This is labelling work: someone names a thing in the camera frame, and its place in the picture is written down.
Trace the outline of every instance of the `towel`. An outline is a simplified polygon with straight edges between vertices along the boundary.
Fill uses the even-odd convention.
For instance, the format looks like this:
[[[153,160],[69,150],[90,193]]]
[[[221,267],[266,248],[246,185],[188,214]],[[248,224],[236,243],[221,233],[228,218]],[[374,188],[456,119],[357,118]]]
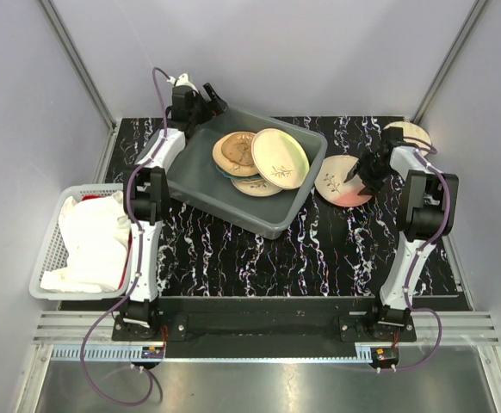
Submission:
[[[64,293],[103,293],[118,290],[128,254],[130,219],[122,192],[76,202],[67,198],[59,214],[67,266],[42,275],[40,287]]]

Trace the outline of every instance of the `gray floor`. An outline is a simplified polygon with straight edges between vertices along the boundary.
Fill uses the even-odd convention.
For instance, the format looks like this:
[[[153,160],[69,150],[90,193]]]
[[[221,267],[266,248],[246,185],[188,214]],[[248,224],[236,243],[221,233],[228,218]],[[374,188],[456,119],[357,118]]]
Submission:
[[[402,365],[424,356],[417,348],[405,348],[402,353]],[[101,379],[100,387],[111,396],[132,401],[146,392],[144,375],[125,371],[106,377],[120,366],[118,363],[89,366],[94,380]],[[395,374],[377,375],[369,370],[361,373],[335,365],[168,362],[153,372],[162,391],[155,388],[144,405],[130,411],[496,411],[473,348],[441,348],[426,366]],[[127,408],[112,405],[94,394],[77,362],[52,361],[37,411],[116,412],[127,411]]]

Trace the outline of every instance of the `beige plate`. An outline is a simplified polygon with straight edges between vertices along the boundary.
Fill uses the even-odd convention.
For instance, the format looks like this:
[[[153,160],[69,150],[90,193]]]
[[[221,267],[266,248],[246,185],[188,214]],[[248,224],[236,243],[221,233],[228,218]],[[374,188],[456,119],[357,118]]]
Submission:
[[[327,157],[315,181],[319,194],[338,207],[357,207],[370,200],[370,195],[357,194],[365,188],[359,176],[343,183],[356,162],[357,157],[347,155]]]
[[[302,185],[310,163],[302,146],[278,129],[264,129],[252,141],[252,158],[262,177],[283,189]]]
[[[272,185],[264,179],[258,182],[242,182],[232,179],[232,184],[243,194],[250,196],[271,196],[279,194],[282,191],[281,188]]]
[[[233,133],[226,135],[224,138],[220,139],[214,144],[213,148],[213,159],[218,166],[220,166],[225,172],[233,176],[253,176],[258,173],[256,166],[241,166],[227,159],[222,154],[222,144],[232,136]]]
[[[430,139],[430,135],[420,126],[414,125],[411,122],[392,122],[385,126],[385,129],[390,126],[401,127],[404,129],[404,141],[409,142],[410,144],[415,144],[419,148],[429,149],[429,145],[432,146],[432,140]],[[422,142],[417,142],[415,139],[406,139],[406,138],[415,138],[421,139],[423,142],[426,142],[427,145]],[[421,151],[421,154],[426,157],[429,153],[427,151]]]

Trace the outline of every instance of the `red object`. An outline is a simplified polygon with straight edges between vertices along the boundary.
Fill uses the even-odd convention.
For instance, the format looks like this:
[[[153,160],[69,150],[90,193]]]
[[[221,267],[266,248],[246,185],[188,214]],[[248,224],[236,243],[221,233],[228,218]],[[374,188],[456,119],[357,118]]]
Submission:
[[[101,195],[86,195],[83,196],[82,201],[85,200],[94,200],[96,198],[103,198]],[[124,278],[127,276],[127,267],[128,267],[128,257],[130,256],[130,249],[132,248],[132,233],[128,234],[128,252],[127,252],[127,261],[124,263],[124,271],[122,272],[121,283],[117,290],[120,290],[122,287],[122,283],[124,282]]]

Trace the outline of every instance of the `stack of plates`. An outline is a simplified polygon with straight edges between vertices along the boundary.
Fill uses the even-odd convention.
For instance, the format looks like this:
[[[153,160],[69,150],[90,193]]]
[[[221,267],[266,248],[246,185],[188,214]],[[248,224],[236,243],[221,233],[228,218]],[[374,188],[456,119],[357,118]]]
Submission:
[[[213,159],[220,174],[250,196],[299,188],[310,169],[299,143],[278,129],[229,133],[214,145]]]

